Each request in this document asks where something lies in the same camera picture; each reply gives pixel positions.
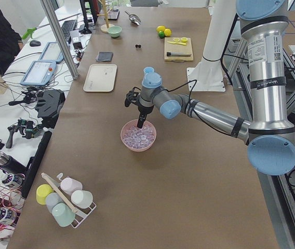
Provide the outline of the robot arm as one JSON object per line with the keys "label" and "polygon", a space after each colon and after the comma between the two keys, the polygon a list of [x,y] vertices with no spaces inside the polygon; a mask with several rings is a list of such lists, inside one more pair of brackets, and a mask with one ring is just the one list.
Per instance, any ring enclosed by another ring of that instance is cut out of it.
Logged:
{"label": "robot arm", "polygon": [[145,73],[140,92],[128,93],[125,105],[135,104],[142,127],[153,108],[167,119],[179,113],[198,119],[219,132],[248,143],[252,166],[267,175],[282,175],[295,166],[294,125],[287,118],[282,34],[288,26],[287,1],[217,1],[202,60],[188,75],[195,91],[215,91],[212,79],[221,63],[233,21],[247,42],[252,121],[246,121],[186,94],[171,94],[158,73]]}

